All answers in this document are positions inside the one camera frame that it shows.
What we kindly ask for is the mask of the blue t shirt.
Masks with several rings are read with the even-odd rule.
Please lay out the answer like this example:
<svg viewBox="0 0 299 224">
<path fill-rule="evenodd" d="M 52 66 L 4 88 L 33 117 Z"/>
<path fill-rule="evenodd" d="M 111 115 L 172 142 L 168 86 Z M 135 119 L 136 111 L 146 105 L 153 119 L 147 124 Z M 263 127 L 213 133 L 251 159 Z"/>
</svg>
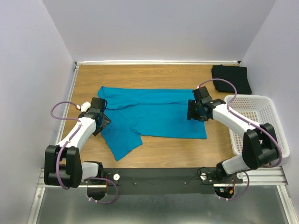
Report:
<svg viewBox="0 0 299 224">
<path fill-rule="evenodd" d="M 187 119 L 191 89 L 132 89 L 102 86 L 111 120 L 101 135 L 116 161 L 142 145 L 142 136 L 206 139 L 205 124 Z"/>
</svg>

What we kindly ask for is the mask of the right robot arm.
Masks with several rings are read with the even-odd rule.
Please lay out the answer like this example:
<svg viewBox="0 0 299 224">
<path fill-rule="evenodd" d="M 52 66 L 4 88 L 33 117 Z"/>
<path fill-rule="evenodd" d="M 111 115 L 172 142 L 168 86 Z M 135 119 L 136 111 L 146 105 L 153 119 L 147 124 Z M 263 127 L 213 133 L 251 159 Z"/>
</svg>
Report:
<svg viewBox="0 0 299 224">
<path fill-rule="evenodd" d="M 242 139 L 242 153 L 216 165 L 217 181 L 225 183 L 236 173 L 281 162 L 281 149 L 271 124 L 254 122 L 230 108 L 229 103 L 212 99 L 204 86 L 193 90 L 192 94 L 194 99 L 188 101 L 188 120 L 205 122 L 214 119 Z"/>
</svg>

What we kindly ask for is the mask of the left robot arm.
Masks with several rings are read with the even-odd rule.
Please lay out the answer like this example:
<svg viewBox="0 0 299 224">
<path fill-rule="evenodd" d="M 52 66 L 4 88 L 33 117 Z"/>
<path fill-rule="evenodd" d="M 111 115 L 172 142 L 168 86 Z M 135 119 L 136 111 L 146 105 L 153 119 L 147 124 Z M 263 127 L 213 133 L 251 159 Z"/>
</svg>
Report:
<svg viewBox="0 0 299 224">
<path fill-rule="evenodd" d="M 54 109 L 61 104 L 75 106 L 80 114 L 77 118 L 63 118 L 54 115 Z M 75 126 L 64 139 L 55 145 L 49 145 L 45 150 L 44 183 L 50 186 L 59 186 L 68 190 L 77 188 L 85 180 L 93 184 L 103 181 L 104 171 L 101 162 L 82 162 L 80 150 L 93 135 L 98 135 L 105 129 L 111 120 L 105 114 L 107 101 L 103 98 L 92 98 L 91 102 L 82 105 L 70 101 L 59 102 L 53 106 L 50 114 L 59 120 L 74 120 Z"/>
</svg>

